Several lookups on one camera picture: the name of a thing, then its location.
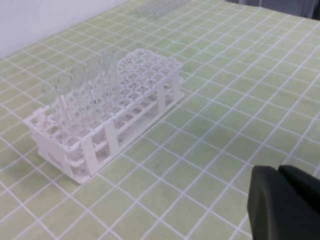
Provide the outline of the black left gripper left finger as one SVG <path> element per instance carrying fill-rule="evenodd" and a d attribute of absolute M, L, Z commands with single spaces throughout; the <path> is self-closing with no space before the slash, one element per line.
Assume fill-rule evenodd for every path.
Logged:
<path fill-rule="evenodd" d="M 318 240 L 320 217 L 280 217 L 278 215 L 278 168 L 253 167 L 247 212 L 254 240 Z"/>

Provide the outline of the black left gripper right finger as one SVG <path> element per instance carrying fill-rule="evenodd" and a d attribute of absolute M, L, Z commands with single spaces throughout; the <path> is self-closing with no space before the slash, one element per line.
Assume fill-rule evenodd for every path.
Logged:
<path fill-rule="evenodd" d="M 282 218 L 318 218 L 320 181 L 292 165 L 278 167 L 277 215 Z"/>

